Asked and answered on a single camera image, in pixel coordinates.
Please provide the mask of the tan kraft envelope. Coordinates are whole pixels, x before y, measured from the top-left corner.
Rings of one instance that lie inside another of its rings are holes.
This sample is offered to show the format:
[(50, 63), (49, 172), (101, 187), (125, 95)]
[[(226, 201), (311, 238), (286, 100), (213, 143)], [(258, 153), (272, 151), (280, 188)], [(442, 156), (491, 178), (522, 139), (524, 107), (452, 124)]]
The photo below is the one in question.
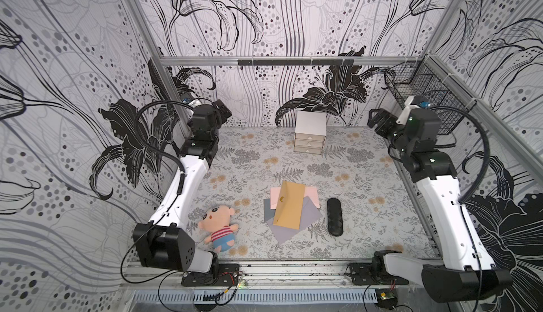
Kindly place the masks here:
[(304, 197), (305, 185), (283, 181), (273, 225), (289, 229), (299, 229)]

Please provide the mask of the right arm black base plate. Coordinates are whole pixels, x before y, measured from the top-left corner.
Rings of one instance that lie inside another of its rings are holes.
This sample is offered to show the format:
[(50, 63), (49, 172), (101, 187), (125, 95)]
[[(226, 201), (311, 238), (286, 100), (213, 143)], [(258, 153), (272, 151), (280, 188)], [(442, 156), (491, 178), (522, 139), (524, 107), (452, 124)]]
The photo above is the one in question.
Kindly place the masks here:
[(345, 275), (350, 277), (352, 284), (356, 286), (389, 285), (394, 287), (408, 285), (408, 280), (390, 275), (385, 270), (384, 256), (397, 253), (398, 251), (392, 250), (376, 251), (370, 262), (349, 263)]

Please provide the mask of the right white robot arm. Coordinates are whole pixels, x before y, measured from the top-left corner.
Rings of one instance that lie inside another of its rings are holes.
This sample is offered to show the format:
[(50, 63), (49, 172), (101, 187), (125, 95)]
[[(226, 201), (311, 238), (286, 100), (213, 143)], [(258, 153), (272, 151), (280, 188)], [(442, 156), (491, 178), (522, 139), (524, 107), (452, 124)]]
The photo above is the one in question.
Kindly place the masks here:
[(489, 168), (490, 146), (482, 134), (483, 162), (472, 186), (460, 189), (451, 158), (437, 144), (439, 113), (424, 96), (408, 97), (399, 116), (385, 109), (370, 110), (368, 126), (397, 150), (400, 163), (424, 197), (441, 243), (441, 261), (423, 261), (396, 251), (378, 251), (371, 273), (376, 278), (402, 278), (422, 286), (435, 302), (488, 299), (513, 284), (507, 269), (500, 269), (476, 232), (466, 207)]

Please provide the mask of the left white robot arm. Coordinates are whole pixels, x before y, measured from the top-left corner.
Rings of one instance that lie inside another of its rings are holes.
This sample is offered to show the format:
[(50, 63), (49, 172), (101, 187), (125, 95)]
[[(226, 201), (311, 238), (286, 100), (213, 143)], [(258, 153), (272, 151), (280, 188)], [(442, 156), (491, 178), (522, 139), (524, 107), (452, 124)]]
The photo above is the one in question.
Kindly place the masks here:
[(158, 105), (174, 105), (173, 100), (159, 100), (142, 107), (134, 117), (137, 141), (148, 150), (174, 161), (178, 167), (163, 201), (146, 224), (137, 224), (132, 237), (141, 264), (147, 268), (204, 273), (216, 277), (218, 256), (198, 248), (186, 232), (188, 213), (200, 183), (219, 149), (219, 128), (232, 116), (221, 101), (192, 107), (189, 127), (192, 135), (177, 156), (154, 147), (141, 133), (140, 118)]

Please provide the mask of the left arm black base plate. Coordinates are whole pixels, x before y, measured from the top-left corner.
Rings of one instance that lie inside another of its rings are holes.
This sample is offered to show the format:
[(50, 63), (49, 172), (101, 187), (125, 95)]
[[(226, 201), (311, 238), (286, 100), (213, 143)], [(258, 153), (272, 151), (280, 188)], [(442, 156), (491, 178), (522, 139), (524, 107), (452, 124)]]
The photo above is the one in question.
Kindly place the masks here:
[(188, 272), (181, 285), (184, 287), (234, 287), (240, 279), (240, 265), (219, 263), (212, 265), (208, 272)]

